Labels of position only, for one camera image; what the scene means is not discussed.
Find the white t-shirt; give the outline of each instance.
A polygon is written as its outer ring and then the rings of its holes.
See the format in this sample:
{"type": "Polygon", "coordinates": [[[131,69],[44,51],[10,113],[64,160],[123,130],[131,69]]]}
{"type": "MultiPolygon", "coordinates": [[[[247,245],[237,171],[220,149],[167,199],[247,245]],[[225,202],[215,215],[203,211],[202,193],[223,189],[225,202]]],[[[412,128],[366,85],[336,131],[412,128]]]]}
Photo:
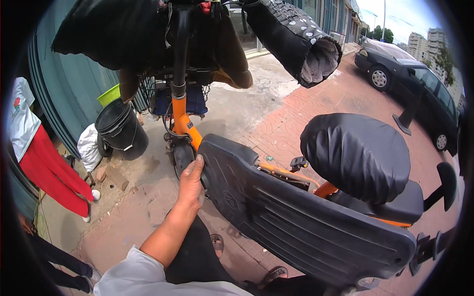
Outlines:
{"type": "Polygon", "coordinates": [[[11,96],[8,132],[13,151],[20,162],[41,125],[41,120],[29,109],[35,97],[25,78],[15,79],[11,96]]]}
{"type": "Polygon", "coordinates": [[[127,258],[107,270],[94,287],[96,296],[252,296],[236,285],[225,282],[166,282],[163,265],[136,246],[127,258]]]}

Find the sky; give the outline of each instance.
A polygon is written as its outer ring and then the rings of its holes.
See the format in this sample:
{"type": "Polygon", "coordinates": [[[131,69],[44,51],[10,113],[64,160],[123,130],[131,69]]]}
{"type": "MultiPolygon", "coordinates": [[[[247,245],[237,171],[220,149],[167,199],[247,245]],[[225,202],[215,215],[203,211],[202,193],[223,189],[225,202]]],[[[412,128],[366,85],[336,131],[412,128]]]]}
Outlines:
{"type": "MultiPolygon", "coordinates": [[[[370,30],[380,25],[383,28],[383,0],[356,0],[362,20],[370,30]]],[[[385,27],[393,32],[393,43],[408,43],[408,36],[416,32],[428,37],[428,29],[441,27],[424,0],[386,0],[385,27]]]]}

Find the hubcap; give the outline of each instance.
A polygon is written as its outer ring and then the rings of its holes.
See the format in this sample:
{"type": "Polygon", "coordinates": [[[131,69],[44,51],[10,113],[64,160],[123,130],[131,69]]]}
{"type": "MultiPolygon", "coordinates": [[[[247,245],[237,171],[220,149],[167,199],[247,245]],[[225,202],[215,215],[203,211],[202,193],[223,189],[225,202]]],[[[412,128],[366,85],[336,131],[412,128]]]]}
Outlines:
{"type": "Polygon", "coordinates": [[[442,150],[446,147],[447,139],[445,135],[440,135],[438,139],[436,139],[436,147],[439,150],[442,150]]]}
{"type": "Polygon", "coordinates": [[[387,76],[385,76],[384,72],[382,72],[380,70],[375,70],[372,73],[372,82],[377,87],[384,87],[387,84],[387,76]]]}

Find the black pants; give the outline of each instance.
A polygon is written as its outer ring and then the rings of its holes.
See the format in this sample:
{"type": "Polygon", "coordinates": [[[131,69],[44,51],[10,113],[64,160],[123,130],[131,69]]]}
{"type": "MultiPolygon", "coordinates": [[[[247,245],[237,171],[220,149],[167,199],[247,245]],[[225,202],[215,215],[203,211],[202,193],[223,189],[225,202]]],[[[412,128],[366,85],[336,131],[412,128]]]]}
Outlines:
{"type": "Polygon", "coordinates": [[[199,216],[196,216],[186,234],[178,254],[165,271],[166,281],[173,284],[189,282],[226,281],[256,296],[323,295],[326,286],[311,277],[277,278],[265,288],[255,283],[236,282],[224,269],[216,256],[210,234],[199,216]]]}
{"type": "Polygon", "coordinates": [[[44,268],[46,274],[51,278],[55,285],[73,288],[89,293],[89,284],[87,283],[87,280],[82,277],[92,277],[92,269],[89,265],[69,255],[63,250],[56,248],[38,235],[27,236],[29,237],[35,254],[41,262],[41,266],[44,268]],[[62,265],[70,271],[78,274],[78,276],[72,277],[67,273],[62,272],[51,265],[50,262],[62,265]]]}

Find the red fabric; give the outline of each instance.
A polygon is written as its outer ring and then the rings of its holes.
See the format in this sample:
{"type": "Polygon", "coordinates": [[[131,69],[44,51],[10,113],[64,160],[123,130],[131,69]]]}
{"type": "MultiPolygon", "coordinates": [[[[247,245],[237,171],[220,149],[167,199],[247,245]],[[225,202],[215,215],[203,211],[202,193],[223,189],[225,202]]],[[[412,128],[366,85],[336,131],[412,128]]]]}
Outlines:
{"type": "Polygon", "coordinates": [[[93,201],[92,190],[58,153],[41,125],[20,161],[25,175],[47,195],[68,210],[87,217],[87,202],[93,201]]]}
{"type": "Polygon", "coordinates": [[[201,6],[202,12],[204,12],[204,14],[210,13],[210,2],[201,2],[199,6],[201,6]]]}

